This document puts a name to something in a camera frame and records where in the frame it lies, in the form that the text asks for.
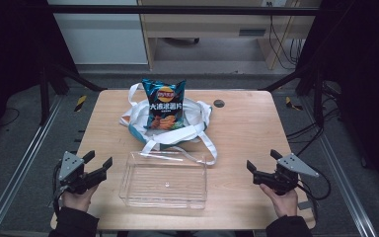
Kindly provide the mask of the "person's right hand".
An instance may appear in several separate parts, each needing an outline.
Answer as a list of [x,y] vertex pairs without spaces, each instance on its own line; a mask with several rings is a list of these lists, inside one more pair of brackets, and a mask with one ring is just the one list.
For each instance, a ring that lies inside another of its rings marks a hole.
[[265,184],[261,184],[260,188],[271,200],[278,217],[297,215],[298,195],[294,190],[280,196]]

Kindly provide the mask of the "yellow black tape strip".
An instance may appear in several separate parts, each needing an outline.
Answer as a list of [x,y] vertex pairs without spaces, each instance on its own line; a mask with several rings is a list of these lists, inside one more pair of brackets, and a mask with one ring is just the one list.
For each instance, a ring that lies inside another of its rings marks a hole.
[[291,108],[296,111],[303,111],[303,107],[301,105],[294,105],[290,97],[285,97],[285,105],[287,108]]
[[77,104],[76,104],[76,107],[74,109],[74,112],[80,112],[81,111],[81,109],[82,109],[82,107],[83,107],[86,99],[87,99],[86,95],[80,96],[80,98],[77,101]]

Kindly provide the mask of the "black curtain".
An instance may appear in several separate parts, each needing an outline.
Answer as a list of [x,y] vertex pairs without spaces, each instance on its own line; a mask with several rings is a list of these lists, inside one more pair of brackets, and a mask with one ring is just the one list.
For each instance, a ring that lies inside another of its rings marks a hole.
[[322,48],[324,78],[341,86],[348,128],[379,173],[379,0],[322,0],[321,7],[335,13],[315,18],[299,64]]
[[32,38],[42,45],[51,64],[77,71],[54,16],[22,9],[47,4],[47,0],[0,0],[0,118],[12,95],[39,83],[43,61]]

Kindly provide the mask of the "clear plastic tray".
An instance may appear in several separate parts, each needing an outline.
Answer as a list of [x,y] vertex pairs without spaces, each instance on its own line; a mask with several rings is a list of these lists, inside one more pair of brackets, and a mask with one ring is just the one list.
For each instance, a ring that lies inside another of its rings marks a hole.
[[130,152],[119,197],[127,206],[204,209],[206,155],[201,152]]

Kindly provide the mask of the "blue potato chip bag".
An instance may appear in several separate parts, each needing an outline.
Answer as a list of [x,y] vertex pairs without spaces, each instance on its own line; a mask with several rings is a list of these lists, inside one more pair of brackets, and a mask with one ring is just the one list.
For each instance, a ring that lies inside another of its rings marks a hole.
[[184,127],[184,98],[186,81],[167,84],[143,79],[142,85],[149,103],[149,129],[174,130]]

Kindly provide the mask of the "white tote bag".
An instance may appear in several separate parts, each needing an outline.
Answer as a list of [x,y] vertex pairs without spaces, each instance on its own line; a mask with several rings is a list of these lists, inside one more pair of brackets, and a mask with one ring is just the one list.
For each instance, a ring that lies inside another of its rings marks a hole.
[[142,153],[168,148],[186,152],[180,147],[181,143],[202,141],[211,154],[206,165],[211,166],[216,163],[217,149],[205,133],[212,113],[212,108],[207,103],[185,97],[184,127],[174,130],[161,130],[146,127],[149,117],[149,103],[142,81],[130,87],[128,101],[131,108],[120,117],[119,123],[126,126],[137,140],[144,143]]

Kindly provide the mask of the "white cabinet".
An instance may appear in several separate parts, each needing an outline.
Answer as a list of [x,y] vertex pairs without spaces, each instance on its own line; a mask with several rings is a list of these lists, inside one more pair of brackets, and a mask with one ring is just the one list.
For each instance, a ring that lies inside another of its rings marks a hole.
[[76,64],[147,64],[138,14],[59,14],[54,18]]

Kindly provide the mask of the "black horizontal frame bar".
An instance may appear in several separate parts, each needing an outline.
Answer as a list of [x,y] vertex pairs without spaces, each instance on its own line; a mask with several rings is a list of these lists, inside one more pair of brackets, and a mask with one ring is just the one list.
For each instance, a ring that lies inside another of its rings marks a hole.
[[321,12],[319,8],[229,6],[49,5],[48,9],[53,13],[68,14],[317,16]]

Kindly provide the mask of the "person's left hand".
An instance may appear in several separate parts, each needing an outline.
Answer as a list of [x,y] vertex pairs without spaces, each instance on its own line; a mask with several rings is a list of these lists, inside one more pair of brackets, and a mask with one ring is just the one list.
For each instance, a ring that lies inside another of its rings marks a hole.
[[65,207],[87,212],[91,204],[91,198],[98,186],[93,186],[83,194],[71,194],[66,192],[62,195],[62,203]]

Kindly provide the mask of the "aluminium floor rail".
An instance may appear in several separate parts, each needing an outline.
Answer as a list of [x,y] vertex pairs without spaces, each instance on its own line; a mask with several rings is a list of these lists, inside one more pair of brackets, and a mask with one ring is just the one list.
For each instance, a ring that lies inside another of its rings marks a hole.
[[321,237],[378,237],[328,135],[340,111],[331,99],[325,99],[319,109],[323,110],[325,127],[314,128],[318,136],[301,157],[326,175],[332,190],[314,208],[316,226],[313,232]]
[[0,224],[5,217],[9,207],[11,206],[24,178],[26,177],[32,163],[34,162],[38,151],[51,128],[54,118],[56,117],[60,104],[63,101],[62,96],[55,96],[54,101],[50,107],[48,117],[44,120],[43,124],[38,127],[38,130],[30,142],[27,150],[25,151],[17,169],[14,171],[11,179],[7,183],[5,190],[0,196]]

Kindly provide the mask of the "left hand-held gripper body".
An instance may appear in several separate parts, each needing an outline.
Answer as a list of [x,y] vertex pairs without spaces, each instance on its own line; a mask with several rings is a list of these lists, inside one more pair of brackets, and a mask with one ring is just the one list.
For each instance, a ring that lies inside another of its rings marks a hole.
[[98,185],[104,181],[107,177],[102,178],[97,175],[97,169],[91,173],[84,172],[83,158],[80,158],[68,151],[63,155],[61,160],[61,168],[58,175],[58,181],[60,186],[65,191],[81,195],[91,187]]

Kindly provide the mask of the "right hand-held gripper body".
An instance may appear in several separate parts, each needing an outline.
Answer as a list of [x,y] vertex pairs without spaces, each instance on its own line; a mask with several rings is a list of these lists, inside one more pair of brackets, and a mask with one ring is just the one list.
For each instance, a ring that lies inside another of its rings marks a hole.
[[290,153],[276,160],[276,168],[272,174],[263,173],[263,178],[255,180],[255,185],[265,184],[274,190],[278,195],[285,195],[294,190],[299,182],[298,175],[308,175],[318,178],[319,173],[308,164],[299,159],[295,154]]

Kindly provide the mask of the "black metal stand strut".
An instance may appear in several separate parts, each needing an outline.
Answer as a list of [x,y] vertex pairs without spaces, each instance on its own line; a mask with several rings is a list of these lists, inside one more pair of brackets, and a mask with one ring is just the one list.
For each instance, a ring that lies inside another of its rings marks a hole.
[[50,117],[49,91],[48,86],[54,90],[57,95],[66,95],[69,92],[69,86],[65,79],[72,79],[94,92],[104,91],[105,88],[98,86],[85,78],[81,77],[78,72],[67,69],[59,64],[47,64],[39,73],[39,90],[41,119],[40,125],[44,125]]
[[294,79],[299,79],[295,92],[298,96],[305,96],[311,89],[314,89],[313,118],[318,127],[323,128],[323,76],[322,65],[320,63],[310,62],[295,69],[292,73],[286,75],[282,79],[265,86],[264,88],[260,88],[260,91],[272,92]]

